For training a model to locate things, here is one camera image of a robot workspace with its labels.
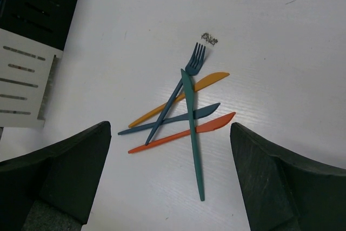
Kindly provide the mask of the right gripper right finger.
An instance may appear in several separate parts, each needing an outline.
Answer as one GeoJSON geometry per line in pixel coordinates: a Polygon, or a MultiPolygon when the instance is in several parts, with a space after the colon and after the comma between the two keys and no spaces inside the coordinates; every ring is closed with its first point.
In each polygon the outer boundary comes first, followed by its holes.
{"type": "Polygon", "coordinates": [[[345,169],[294,153],[237,122],[230,143],[251,230],[345,230],[345,169]]]}

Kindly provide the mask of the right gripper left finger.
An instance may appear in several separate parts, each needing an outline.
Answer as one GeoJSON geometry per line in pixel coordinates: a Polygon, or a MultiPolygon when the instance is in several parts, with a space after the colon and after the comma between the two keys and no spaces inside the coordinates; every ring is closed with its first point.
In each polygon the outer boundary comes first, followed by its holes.
{"type": "Polygon", "coordinates": [[[111,142],[100,122],[1,162],[1,230],[81,230],[88,223],[111,142]]]}

